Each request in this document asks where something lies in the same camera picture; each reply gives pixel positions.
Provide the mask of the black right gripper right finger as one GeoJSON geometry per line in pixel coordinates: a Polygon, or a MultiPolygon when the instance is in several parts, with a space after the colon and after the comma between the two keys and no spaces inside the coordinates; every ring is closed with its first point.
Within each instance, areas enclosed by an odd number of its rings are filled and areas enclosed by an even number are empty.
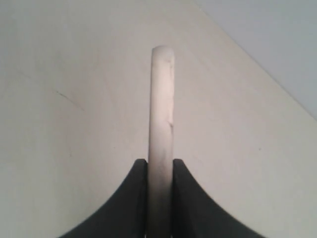
{"type": "Polygon", "coordinates": [[[219,206],[181,159],[173,160],[173,238],[261,238],[219,206]]]}

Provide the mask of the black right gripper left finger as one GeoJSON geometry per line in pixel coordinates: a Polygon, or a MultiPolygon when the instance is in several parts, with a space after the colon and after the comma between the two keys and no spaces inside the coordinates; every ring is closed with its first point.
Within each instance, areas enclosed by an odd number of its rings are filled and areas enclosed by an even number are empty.
{"type": "Polygon", "coordinates": [[[90,217],[63,238],[143,238],[147,218],[147,168],[135,160],[115,193],[90,217]]]}

